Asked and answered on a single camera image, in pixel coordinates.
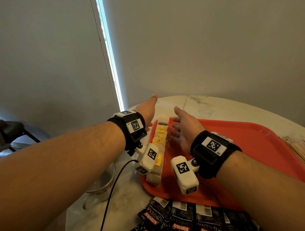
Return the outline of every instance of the black chair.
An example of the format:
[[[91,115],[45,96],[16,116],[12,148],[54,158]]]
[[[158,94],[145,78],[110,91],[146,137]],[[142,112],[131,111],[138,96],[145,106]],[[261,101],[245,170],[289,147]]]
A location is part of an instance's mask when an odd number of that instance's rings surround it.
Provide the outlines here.
[[[15,139],[20,136],[27,135],[36,143],[40,140],[29,133],[25,128],[24,124],[17,121],[3,121],[0,120],[0,133],[6,144],[11,144]],[[9,145],[9,150],[15,152],[16,150]]]

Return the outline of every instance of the forearm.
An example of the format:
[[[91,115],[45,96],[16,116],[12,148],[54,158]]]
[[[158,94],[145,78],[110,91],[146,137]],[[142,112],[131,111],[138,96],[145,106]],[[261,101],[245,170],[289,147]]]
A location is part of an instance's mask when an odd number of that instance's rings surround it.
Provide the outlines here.
[[[264,230],[303,230],[305,184],[236,151],[217,180]]]
[[[41,229],[76,201],[124,148],[121,129],[105,122],[1,158],[1,227]]]

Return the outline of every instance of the white barcode label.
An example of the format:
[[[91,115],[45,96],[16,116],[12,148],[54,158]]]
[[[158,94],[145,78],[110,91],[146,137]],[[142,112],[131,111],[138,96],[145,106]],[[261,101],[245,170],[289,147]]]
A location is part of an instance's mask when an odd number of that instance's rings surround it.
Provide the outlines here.
[[[163,208],[165,208],[165,206],[167,206],[168,202],[170,202],[170,201],[167,201],[160,197],[155,197],[154,200],[157,201]]]
[[[196,213],[202,216],[213,217],[212,209],[210,206],[196,205]]]
[[[173,201],[173,207],[186,211],[187,210],[187,203],[180,202],[180,201]]]
[[[229,218],[227,217],[227,215],[224,213],[224,221],[226,224],[231,224]]]

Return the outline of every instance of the black cable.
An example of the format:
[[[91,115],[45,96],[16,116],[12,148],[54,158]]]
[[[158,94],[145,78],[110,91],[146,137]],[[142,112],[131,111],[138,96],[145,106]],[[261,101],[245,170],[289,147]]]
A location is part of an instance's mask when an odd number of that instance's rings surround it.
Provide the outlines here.
[[[114,181],[114,184],[113,184],[112,189],[111,189],[110,194],[109,194],[107,206],[106,206],[106,209],[105,209],[105,214],[104,214],[103,223],[102,223],[102,226],[101,226],[101,231],[103,230],[103,227],[104,227],[105,218],[106,218],[106,213],[107,213],[108,206],[109,206],[109,202],[110,202],[110,199],[111,199],[111,194],[112,194],[112,192],[113,192],[113,189],[114,189],[114,186],[115,186],[115,184],[116,184],[116,182],[117,182],[117,179],[119,178],[121,172],[122,172],[123,169],[127,166],[127,164],[129,164],[130,162],[133,162],[133,161],[134,161],[134,162],[138,162],[137,160],[130,160],[130,161],[128,161],[128,162],[122,167],[121,171],[120,171],[119,174],[117,175],[116,180]]]
[[[211,190],[211,188],[210,188],[206,183],[204,183],[204,182],[202,182],[202,181],[199,181],[199,183],[202,183],[202,184],[204,184],[205,186],[207,186],[208,189],[210,189],[210,191],[211,191],[211,193],[213,194],[213,196],[216,198],[216,200],[217,200],[218,204],[221,206],[221,208],[224,208],[224,207],[222,206],[222,204],[220,203],[218,197],[217,197],[217,196],[215,195],[215,193]]]

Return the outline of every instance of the kopiko logo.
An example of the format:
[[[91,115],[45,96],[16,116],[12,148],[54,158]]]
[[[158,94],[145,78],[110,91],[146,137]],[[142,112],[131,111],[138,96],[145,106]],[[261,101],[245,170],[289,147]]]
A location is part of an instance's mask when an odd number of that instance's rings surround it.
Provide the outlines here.
[[[145,212],[145,213],[144,213],[144,216],[146,216],[147,219],[149,219],[154,225],[159,224],[159,222],[156,221],[148,212]]]
[[[173,224],[173,229],[179,229],[183,231],[189,231],[191,228],[186,226],[177,225],[176,223]]]

